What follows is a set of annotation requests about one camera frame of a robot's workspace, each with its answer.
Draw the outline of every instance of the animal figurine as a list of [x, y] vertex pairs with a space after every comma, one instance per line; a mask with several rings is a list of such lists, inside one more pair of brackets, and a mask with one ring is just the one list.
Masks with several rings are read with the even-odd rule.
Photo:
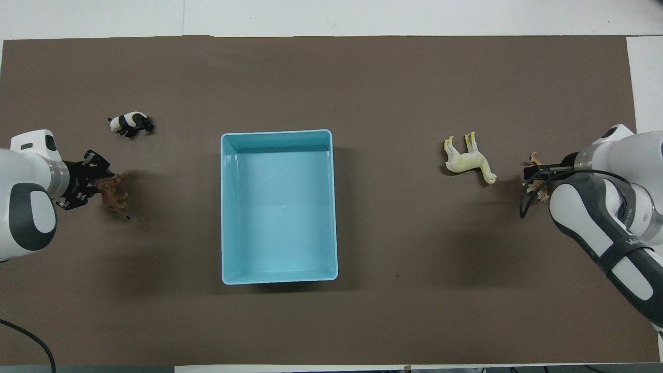
[[[536, 152], [533, 151], [532, 154], [530, 154], [530, 162], [532, 163], [532, 165], [542, 166], [543, 162], [539, 161], [535, 156]], [[541, 184], [543, 184], [543, 182], [544, 182], [543, 180], [533, 181], [532, 184], [529, 184], [527, 186], [527, 193], [534, 192], [536, 189], [538, 189], [538, 187], [541, 186]], [[546, 202], [548, 199], [550, 199], [550, 195], [548, 195], [547, 185], [541, 188], [541, 190], [539, 190], [538, 192], [536, 192], [536, 199], [538, 199], [541, 202]]]
[[119, 212], [128, 220], [131, 220], [131, 217], [125, 214], [123, 211], [123, 209], [127, 206], [125, 201], [129, 195], [125, 193], [122, 197], [115, 196], [115, 193], [117, 192], [117, 186], [119, 183], [122, 183], [125, 175], [125, 173], [122, 173], [116, 177], [104, 177], [102, 179], [93, 181], [92, 186], [95, 187], [101, 194], [101, 203], [103, 203], [104, 206]]
[[141, 112], [131, 112], [119, 117], [108, 118], [108, 122], [110, 122], [112, 132], [129, 138], [136, 136], [142, 129], [147, 132], [154, 131], [150, 118]]
[[485, 180], [488, 185], [494, 184], [497, 180], [497, 175], [491, 172], [488, 160], [479, 152], [477, 141], [474, 138], [474, 131], [465, 135], [467, 153], [458, 153], [453, 147], [452, 141], [453, 136], [444, 140], [444, 151], [447, 152], [447, 156], [449, 157], [448, 161], [444, 163], [447, 166], [447, 169], [454, 173], [462, 173], [478, 167], [483, 174], [483, 180]]

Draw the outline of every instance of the plastic container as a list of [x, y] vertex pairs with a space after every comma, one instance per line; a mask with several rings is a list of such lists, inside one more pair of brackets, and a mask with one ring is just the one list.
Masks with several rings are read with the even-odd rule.
[[332, 133], [221, 136], [223, 282], [337, 276]]

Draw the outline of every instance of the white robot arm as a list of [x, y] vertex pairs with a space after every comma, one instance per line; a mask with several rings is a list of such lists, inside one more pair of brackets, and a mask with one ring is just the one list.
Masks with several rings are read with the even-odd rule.
[[51, 200], [65, 210], [85, 205], [98, 192], [90, 183], [114, 175], [109, 166], [92, 150], [63, 161], [47, 129], [13, 137], [0, 149], [0, 261], [45, 248], [57, 227]]
[[550, 197], [555, 225], [663, 336], [663, 259], [651, 248], [663, 244], [663, 131], [617, 125], [562, 163], [534, 168], [530, 179], [564, 180]]

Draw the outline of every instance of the black cable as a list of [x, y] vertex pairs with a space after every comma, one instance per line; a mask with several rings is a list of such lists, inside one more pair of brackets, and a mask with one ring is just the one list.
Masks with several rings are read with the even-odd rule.
[[43, 340], [40, 340], [38, 336], [36, 336], [36, 335], [30, 333], [29, 331], [25, 330], [24, 328], [21, 328], [20, 326], [18, 326], [18, 325], [16, 325], [16, 324], [12, 324], [12, 323], [10, 323], [10, 322], [7, 321], [7, 320], [0, 319], [0, 324], [5, 325], [5, 326], [8, 326], [8, 327], [10, 327], [10, 328], [12, 328], [12, 329], [14, 329], [14, 330], [16, 330], [16, 331], [19, 331], [19, 332], [21, 332], [21, 333], [23, 333], [23, 334], [29, 336], [30, 338], [32, 338], [33, 341], [39, 343], [39, 345], [40, 345], [40, 346], [44, 349], [44, 351], [46, 352], [46, 355], [48, 355], [48, 362], [50, 363], [50, 371], [51, 371], [51, 373], [55, 373], [55, 359], [53, 358], [53, 354], [50, 353], [50, 348], [48, 348], [48, 346], [46, 345], [46, 343], [44, 343]]
[[593, 370], [594, 372], [598, 372], [598, 373], [608, 373], [608, 372], [603, 371], [603, 370], [594, 369], [594, 368], [590, 367], [589, 365], [583, 365], [583, 366], [584, 366], [585, 368], [589, 369], [589, 370]]
[[528, 185], [531, 184], [532, 181], [534, 181], [534, 179], [537, 176], [540, 176], [543, 173], [544, 173], [544, 171], [538, 171], [538, 172], [534, 173], [529, 179], [527, 179], [527, 181], [525, 182], [525, 186], [522, 188], [522, 194], [520, 196], [520, 203], [518, 204], [518, 209], [519, 209], [519, 212], [520, 212], [520, 218], [521, 219], [525, 218], [525, 215], [527, 214], [527, 210], [530, 209], [530, 205], [532, 204], [532, 202], [534, 202], [534, 199], [536, 198], [536, 193], [538, 193], [541, 189], [543, 189], [544, 186], [546, 186], [549, 182], [554, 181], [554, 180], [558, 180], [558, 179], [560, 179], [562, 177], [565, 177], [565, 176], [571, 176], [571, 175], [574, 175], [574, 174], [577, 174], [577, 173], [598, 173], [598, 174], [614, 177], [615, 179], [621, 180], [624, 183], [629, 184], [628, 180], [624, 179], [623, 177], [621, 177], [617, 174], [609, 173], [608, 171], [601, 171], [601, 170], [571, 170], [571, 171], [566, 171], [566, 172], [558, 173], [557, 175], [551, 176], [548, 180], [544, 181], [541, 185], [539, 185], [539, 187], [530, 196], [530, 199], [527, 201], [527, 204], [525, 204], [525, 209], [523, 209], [522, 208], [522, 200], [524, 200], [525, 196], [527, 195]]

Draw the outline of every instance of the brown horse figurine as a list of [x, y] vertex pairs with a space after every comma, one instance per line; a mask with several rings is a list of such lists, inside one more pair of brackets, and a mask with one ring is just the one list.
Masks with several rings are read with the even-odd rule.
[[117, 211], [120, 214], [124, 215], [128, 220], [131, 220], [131, 217], [124, 213], [123, 209], [126, 207], [127, 203], [125, 202], [129, 196], [125, 193], [122, 197], [115, 196], [117, 192], [117, 186], [119, 183], [122, 183], [122, 180], [125, 178], [125, 173], [120, 174], [116, 177], [104, 177], [99, 180], [92, 182], [92, 185], [99, 191], [101, 194], [101, 203], [104, 206], [110, 208], [111, 210]]

